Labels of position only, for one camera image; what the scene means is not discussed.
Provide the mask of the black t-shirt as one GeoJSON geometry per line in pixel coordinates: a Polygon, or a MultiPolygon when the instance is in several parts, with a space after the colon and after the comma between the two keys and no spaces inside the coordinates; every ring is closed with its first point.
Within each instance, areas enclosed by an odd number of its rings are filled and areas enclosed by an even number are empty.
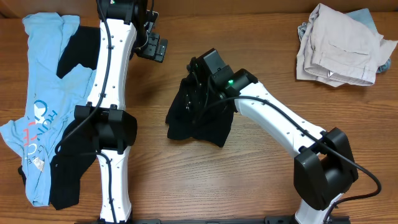
{"type": "Polygon", "coordinates": [[[191,75],[183,78],[165,119],[169,126],[167,137],[194,138],[223,147],[231,130],[234,110],[227,103],[203,110],[217,101],[205,82],[198,83],[191,75]]]}

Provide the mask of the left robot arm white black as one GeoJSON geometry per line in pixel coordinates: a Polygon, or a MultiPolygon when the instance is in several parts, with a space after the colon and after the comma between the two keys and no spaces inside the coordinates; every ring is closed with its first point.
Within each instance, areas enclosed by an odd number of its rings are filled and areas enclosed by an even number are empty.
{"type": "Polygon", "coordinates": [[[131,223],[128,157],[137,120],[126,112],[125,85],[133,56],[163,62],[167,40],[153,32],[158,12],[145,0],[97,1],[101,43],[96,77],[86,105],[76,106],[73,130],[86,132],[101,171],[98,223],[131,223]]]}

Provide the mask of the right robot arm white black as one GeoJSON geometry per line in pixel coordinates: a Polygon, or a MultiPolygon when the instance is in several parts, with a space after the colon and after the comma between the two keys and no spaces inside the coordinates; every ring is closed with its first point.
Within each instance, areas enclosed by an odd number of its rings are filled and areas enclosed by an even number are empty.
{"type": "Polygon", "coordinates": [[[293,158],[294,187],[302,199],[299,209],[292,218],[270,217],[266,222],[350,222],[349,217],[331,214],[358,179],[343,131],[325,131],[301,118],[274,98],[253,74],[245,69],[232,71],[215,49],[193,57],[187,70],[196,84],[205,88],[197,104],[188,104],[194,113],[194,128],[238,112],[268,132],[293,158]]]}

